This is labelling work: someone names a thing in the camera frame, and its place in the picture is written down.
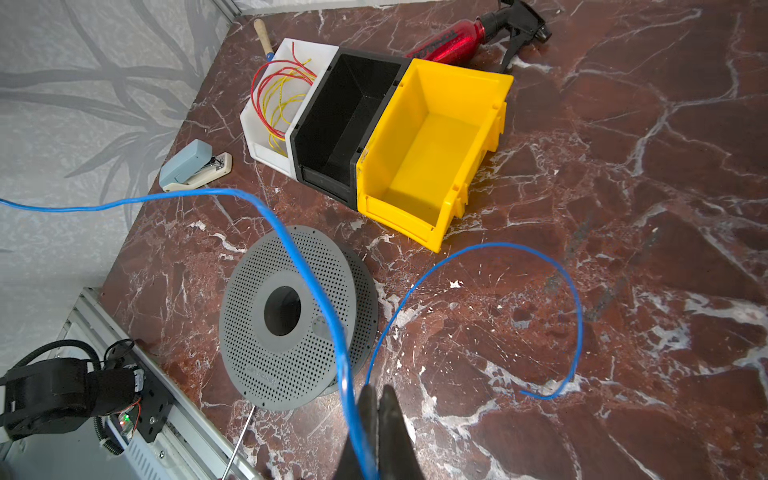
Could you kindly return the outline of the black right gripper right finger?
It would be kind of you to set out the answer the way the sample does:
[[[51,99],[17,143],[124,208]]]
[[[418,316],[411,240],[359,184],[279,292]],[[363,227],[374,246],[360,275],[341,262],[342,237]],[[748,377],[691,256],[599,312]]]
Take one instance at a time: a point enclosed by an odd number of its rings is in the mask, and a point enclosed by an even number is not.
[[[378,467],[381,479],[424,480],[395,389],[385,385],[378,407]]]

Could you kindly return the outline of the white plastic bin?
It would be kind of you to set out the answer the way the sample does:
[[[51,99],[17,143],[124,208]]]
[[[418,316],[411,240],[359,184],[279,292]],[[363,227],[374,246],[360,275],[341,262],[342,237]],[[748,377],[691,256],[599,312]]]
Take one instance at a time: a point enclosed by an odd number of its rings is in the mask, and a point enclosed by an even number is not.
[[[287,38],[257,70],[240,114],[254,160],[297,178],[290,135],[337,52],[335,45]]]

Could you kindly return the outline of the yellow plastic bin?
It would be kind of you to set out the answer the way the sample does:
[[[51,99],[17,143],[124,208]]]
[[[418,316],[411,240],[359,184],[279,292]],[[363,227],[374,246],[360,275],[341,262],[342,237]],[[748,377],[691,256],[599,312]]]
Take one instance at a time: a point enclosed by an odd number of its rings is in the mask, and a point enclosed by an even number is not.
[[[356,166],[357,209],[433,252],[499,146],[513,77],[414,60]]]

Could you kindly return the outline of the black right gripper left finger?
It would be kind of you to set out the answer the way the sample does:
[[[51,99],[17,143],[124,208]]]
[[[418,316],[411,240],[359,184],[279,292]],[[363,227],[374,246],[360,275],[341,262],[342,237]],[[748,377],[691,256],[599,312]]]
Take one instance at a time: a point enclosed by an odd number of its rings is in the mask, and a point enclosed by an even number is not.
[[[378,479],[378,400],[376,390],[364,385],[357,402],[357,417],[348,435],[333,479]]]

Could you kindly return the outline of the black plastic bin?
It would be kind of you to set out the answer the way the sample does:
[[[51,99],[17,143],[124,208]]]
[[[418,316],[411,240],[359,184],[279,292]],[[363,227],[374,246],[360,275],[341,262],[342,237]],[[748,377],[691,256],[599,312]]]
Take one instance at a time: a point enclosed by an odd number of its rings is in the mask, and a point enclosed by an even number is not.
[[[297,180],[357,209],[356,165],[410,60],[341,48],[289,136]]]

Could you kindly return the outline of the grey perforated cable spool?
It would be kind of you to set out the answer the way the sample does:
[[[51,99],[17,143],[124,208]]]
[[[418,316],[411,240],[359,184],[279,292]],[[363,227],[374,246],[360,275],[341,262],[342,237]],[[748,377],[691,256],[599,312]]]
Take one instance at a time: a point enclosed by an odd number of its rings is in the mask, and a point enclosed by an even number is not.
[[[358,374],[378,330],[373,277],[351,248],[321,231],[299,225],[288,231],[339,316]],[[259,409],[296,409],[337,389],[330,330],[276,233],[259,239],[234,270],[219,334],[232,384]]]

